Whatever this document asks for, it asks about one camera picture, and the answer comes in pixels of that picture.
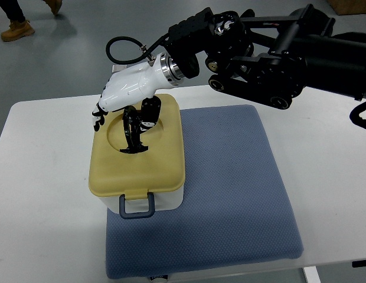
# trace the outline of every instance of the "yellow lid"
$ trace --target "yellow lid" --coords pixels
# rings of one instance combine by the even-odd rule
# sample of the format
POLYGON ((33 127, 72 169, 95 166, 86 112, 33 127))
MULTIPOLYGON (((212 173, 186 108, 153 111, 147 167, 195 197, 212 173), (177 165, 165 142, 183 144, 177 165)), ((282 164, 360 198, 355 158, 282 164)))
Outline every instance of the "yellow lid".
MULTIPOLYGON (((123 111, 109 113, 95 132, 89 188, 98 197, 146 199, 148 192, 172 192, 185 180, 184 147, 179 106, 169 94, 158 94, 161 113, 157 125, 140 136, 145 152, 127 154, 123 111)), ((134 105, 141 108, 141 103, 134 105)))

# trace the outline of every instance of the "black robotic arm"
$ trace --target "black robotic arm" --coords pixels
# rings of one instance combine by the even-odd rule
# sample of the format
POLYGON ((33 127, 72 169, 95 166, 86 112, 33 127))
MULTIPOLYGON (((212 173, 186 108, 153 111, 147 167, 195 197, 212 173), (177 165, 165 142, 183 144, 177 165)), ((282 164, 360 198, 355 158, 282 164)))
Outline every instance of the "black robotic arm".
MULTIPOLYGON (((292 99, 306 86, 366 99, 366 34, 349 32, 332 36, 335 23, 309 4, 287 17, 255 17, 249 9, 239 16, 228 11, 213 14, 206 8, 169 28, 150 49, 135 60, 119 61, 106 52, 116 64, 131 64, 149 58, 159 45, 186 78, 196 77, 199 63, 196 54, 205 51, 205 64, 214 75, 209 85, 216 91, 279 109, 287 109, 292 99), (276 38, 251 29, 274 28, 276 38), (254 56, 254 44, 267 47, 266 53, 254 56)), ((132 39, 140 47, 143 45, 132 39)), ((360 113, 366 102, 350 114, 352 122, 366 129, 360 113)))

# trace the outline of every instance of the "person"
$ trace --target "person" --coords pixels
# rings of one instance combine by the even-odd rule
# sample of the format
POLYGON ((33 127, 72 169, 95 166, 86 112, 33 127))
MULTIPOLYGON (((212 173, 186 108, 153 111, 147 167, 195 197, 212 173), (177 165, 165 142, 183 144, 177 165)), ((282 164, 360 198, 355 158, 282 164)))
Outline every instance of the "person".
MULTIPOLYGON (((62 0, 43 0, 50 8, 53 15, 57 15, 63 3, 62 0)), ((18 0, 0 0, 0 7, 10 20, 10 29, 1 33, 3 41, 14 41, 29 36, 35 32, 23 15, 18 0)))

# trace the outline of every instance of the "plastic container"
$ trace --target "plastic container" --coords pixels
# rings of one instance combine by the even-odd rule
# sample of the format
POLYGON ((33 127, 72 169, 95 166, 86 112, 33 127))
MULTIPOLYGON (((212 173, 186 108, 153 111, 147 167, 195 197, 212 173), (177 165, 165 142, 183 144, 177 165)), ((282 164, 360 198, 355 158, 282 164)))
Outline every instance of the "plastic container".
MULTIPOLYGON (((156 210, 177 208, 183 200, 184 145, 179 106, 169 94, 158 94, 157 124, 142 133, 145 152, 127 154, 123 111, 109 113, 95 132, 89 188, 125 219, 147 218, 156 210)), ((140 109, 141 103, 134 105, 140 109)))

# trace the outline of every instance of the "cardboard box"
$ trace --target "cardboard box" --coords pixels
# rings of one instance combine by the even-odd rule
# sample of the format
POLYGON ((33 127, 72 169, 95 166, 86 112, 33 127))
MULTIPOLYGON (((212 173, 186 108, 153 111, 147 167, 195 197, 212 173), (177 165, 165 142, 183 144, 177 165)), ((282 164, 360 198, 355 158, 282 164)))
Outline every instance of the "cardboard box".
POLYGON ((366 0, 327 0, 338 15, 366 14, 366 0))

